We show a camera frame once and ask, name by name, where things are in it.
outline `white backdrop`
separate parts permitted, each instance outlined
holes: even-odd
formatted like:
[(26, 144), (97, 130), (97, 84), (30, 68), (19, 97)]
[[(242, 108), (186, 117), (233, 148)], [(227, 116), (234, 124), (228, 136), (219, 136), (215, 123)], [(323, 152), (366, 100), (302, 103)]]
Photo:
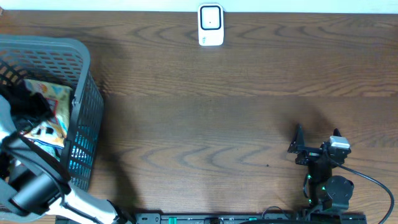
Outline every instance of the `white backdrop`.
[[(194, 12), (203, 0), (0, 0), (4, 9)], [(218, 0), (226, 12), (398, 13), (398, 0)]]

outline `food package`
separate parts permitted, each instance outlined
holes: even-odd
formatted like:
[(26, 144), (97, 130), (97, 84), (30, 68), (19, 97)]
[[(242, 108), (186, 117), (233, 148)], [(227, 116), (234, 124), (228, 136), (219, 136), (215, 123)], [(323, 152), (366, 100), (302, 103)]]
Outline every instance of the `food package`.
[(72, 89), (37, 80), (24, 80), (24, 83), (32, 93), (41, 93), (54, 113), (53, 118), (43, 121), (25, 137), (59, 160), (59, 151), (63, 149), (63, 141), (68, 133)]

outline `snack bag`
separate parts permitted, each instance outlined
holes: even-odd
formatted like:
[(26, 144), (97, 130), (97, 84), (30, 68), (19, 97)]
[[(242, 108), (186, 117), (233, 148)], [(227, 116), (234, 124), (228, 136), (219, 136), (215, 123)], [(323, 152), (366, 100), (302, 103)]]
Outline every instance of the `snack bag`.
[(37, 80), (24, 80), (26, 88), (32, 93), (41, 93), (48, 101), (54, 117), (48, 121), (43, 121), (35, 127), (25, 137), (33, 141), (36, 145), (43, 146), (43, 150), (48, 152), (49, 148), (54, 150), (63, 149), (63, 140), (66, 138), (69, 127), (69, 102), (72, 89), (63, 86)]

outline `white device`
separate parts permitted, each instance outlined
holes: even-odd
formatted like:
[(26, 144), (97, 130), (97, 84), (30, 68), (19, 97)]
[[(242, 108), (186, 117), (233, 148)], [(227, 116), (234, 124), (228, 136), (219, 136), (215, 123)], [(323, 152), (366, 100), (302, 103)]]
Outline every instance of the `white device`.
[(217, 46), (224, 42), (223, 7), (202, 4), (198, 9), (198, 38), (202, 46)]

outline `perforated basket side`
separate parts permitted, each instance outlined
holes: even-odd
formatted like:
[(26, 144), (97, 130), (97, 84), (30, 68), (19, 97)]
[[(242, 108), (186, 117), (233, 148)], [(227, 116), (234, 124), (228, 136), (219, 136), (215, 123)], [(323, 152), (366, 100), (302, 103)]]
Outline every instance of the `perforated basket side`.
[(68, 167), (72, 183), (83, 190), (88, 189), (103, 106), (103, 99), (89, 73), (81, 102), (77, 103), (72, 111), (71, 123), (75, 125), (68, 130), (65, 141), (65, 147), (69, 150), (65, 150), (61, 155), (61, 160), (67, 162), (65, 166)]

